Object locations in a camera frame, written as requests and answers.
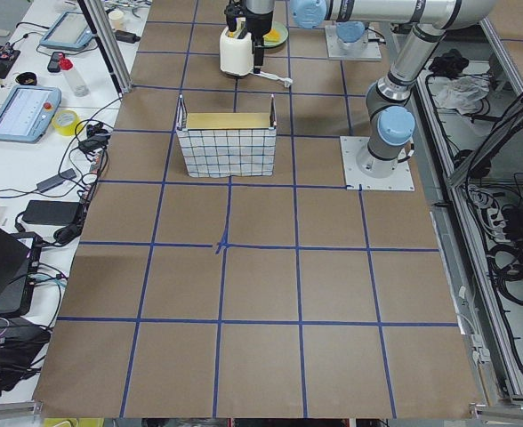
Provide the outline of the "white toaster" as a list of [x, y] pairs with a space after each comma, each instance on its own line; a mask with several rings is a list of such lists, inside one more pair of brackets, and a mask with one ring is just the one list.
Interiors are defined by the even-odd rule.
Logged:
[[223, 73], [244, 77], [253, 71], [252, 39], [244, 26], [234, 32], [226, 27], [220, 35], [219, 50]]

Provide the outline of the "wooden shelf board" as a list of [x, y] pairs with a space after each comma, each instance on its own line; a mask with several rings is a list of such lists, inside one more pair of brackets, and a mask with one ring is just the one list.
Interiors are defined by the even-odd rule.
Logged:
[[269, 113], [188, 113], [190, 130], [247, 130], [271, 128], [275, 121]]

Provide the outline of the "white paper cup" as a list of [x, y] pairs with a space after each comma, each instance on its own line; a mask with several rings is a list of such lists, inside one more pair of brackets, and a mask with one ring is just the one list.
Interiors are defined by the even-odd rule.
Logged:
[[125, 13], [121, 10], [115, 9], [108, 13], [109, 22], [115, 31], [125, 31]]

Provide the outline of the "teach pendant far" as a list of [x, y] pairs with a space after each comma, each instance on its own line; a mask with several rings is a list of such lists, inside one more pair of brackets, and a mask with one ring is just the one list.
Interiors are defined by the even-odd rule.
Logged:
[[93, 39], [93, 33], [80, 12], [64, 12], [45, 32], [39, 44], [54, 50], [79, 52]]

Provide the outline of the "teach pendant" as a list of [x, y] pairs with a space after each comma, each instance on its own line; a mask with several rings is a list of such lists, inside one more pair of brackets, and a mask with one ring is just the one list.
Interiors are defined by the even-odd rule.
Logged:
[[60, 102], [59, 88], [16, 85], [0, 108], [0, 141], [38, 142]]
[[64, 12], [45, 32], [39, 44], [54, 50], [79, 52], [93, 39], [93, 33], [80, 12]]

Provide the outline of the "clear bottle red cap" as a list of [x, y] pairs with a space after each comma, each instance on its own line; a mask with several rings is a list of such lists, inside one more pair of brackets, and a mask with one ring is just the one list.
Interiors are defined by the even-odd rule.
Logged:
[[89, 93], [89, 88], [86, 82], [70, 59], [61, 56], [59, 59], [59, 67], [75, 96], [83, 97]]

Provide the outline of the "yellow tape roll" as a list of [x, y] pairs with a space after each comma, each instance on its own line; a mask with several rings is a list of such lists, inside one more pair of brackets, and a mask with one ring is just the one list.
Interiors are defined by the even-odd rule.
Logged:
[[61, 136], [75, 136], [83, 130], [79, 115], [70, 109], [58, 111], [52, 118], [52, 127]]

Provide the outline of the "white cloth pile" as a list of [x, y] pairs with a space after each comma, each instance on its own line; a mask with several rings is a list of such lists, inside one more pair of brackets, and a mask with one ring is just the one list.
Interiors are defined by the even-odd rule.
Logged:
[[490, 91], [490, 83], [478, 77], [460, 77], [444, 84], [435, 95], [438, 108], [455, 109], [460, 114], [475, 113]]

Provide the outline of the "small black bowl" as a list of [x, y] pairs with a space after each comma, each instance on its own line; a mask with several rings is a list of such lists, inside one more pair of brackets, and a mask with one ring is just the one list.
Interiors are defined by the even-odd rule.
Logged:
[[37, 85], [37, 76], [34, 72], [23, 72], [15, 77], [18, 85], [34, 86]]

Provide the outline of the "teach pendant near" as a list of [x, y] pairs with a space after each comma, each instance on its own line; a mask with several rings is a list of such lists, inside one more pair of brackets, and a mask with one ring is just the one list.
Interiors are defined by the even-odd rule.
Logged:
[[59, 88], [16, 85], [0, 108], [0, 141], [38, 142], [60, 102]]

